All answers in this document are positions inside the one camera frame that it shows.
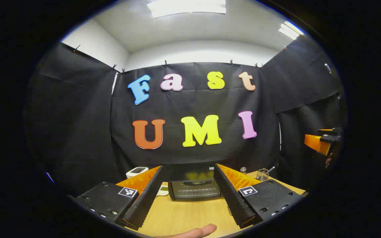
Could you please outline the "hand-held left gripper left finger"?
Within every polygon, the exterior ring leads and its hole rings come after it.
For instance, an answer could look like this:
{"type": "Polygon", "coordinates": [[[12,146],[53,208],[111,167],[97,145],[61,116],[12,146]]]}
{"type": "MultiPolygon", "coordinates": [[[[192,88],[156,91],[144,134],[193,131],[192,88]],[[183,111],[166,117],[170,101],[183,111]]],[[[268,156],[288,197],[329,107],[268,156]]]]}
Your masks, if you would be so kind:
{"type": "Polygon", "coordinates": [[[164,180],[164,166],[118,182],[100,182],[79,196],[77,205],[110,223],[138,230],[144,224],[164,180]]]}

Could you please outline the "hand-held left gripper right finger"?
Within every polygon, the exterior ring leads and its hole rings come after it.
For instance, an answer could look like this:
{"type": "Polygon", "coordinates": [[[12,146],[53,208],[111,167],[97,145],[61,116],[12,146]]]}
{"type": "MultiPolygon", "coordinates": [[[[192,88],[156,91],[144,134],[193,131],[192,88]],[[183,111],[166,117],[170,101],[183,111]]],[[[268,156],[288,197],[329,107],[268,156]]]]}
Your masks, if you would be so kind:
{"type": "Polygon", "coordinates": [[[278,217],[303,199],[278,181],[261,182],[221,164],[214,166],[214,180],[240,228],[278,217]]]}

